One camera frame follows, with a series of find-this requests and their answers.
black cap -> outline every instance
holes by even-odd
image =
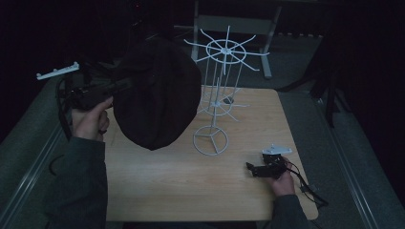
[[[135,85],[114,96],[119,128],[149,150],[171,144],[197,114],[202,76],[196,63],[174,43],[155,38],[122,59],[115,80],[126,77]]]

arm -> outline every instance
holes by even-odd
[[[45,196],[50,228],[105,228],[107,176],[102,134],[112,98],[90,112],[72,111],[74,137]]]
[[[273,218],[267,229],[309,229],[309,223],[295,195],[294,180],[289,171],[285,171],[279,179],[265,178],[270,184],[276,199],[274,201]]]

wooden table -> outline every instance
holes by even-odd
[[[262,150],[271,143],[292,149],[287,158],[305,172],[278,94],[268,89],[240,89],[231,113],[217,126],[229,137],[227,149],[205,156],[193,145],[193,134],[210,124],[200,113],[170,146],[156,151],[141,148],[119,129],[112,111],[105,135],[110,221],[213,221],[271,219],[274,195],[245,163],[263,165]],[[299,181],[296,176],[296,191]],[[297,194],[308,219],[318,212],[304,194]]]

floor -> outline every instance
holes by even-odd
[[[180,35],[179,44],[189,52]],[[264,79],[260,72],[245,69],[240,87],[276,89],[302,76],[321,38],[276,36],[270,48],[269,64],[273,77]],[[247,62],[261,68],[258,57]],[[28,168],[46,147],[52,151],[43,164],[63,153],[67,142],[58,129],[53,90],[56,80],[50,80],[29,110],[0,145],[0,204],[7,209],[13,194]],[[353,114],[346,112],[336,101],[333,114],[335,127],[324,118],[325,99],[309,95],[313,82],[288,93],[279,93],[288,124],[309,179],[316,193],[330,205],[319,209],[319,217],[311,228],[404,228],[405,211],[385,178],[373,149]],[[10,217],[11,227],[44,228],[46,218],[41,213],[44,190],[53,179],[48,167],[39,171],[40,177],[27,185],[23,201]],[[263,222],[257,222],[258,228]],[[120,228],[121,222],[108,222],[108,229]]]

sleeve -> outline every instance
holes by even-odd
[[[309,229],[309,222],[296,195],[274,201],[273,219],[266,229]]]
[[[45,196],[50,229],[105,228],[105,143],[72,137],[63,164]]]

